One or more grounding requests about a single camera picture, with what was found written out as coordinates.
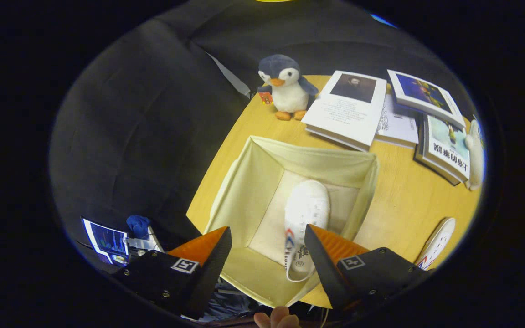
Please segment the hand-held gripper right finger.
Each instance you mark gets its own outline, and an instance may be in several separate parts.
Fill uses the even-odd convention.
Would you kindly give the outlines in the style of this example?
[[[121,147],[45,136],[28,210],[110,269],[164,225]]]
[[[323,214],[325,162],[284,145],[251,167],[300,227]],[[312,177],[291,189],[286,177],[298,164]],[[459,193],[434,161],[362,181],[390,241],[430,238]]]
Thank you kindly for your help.
[[[414,289],[432,274],[387,247],[370,251],[312,224],[306,225],[304,244],[336,311],[373,311]]]

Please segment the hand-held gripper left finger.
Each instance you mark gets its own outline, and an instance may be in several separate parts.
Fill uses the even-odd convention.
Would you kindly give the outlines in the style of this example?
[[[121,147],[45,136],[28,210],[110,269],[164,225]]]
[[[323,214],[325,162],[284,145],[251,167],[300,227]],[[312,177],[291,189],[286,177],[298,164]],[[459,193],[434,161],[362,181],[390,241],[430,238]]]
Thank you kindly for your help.
[[[148,251],[111,274],[111,279],[172,315],[198,319],[213,295],[231,248],[231,228],[222,226],[167,253]]]

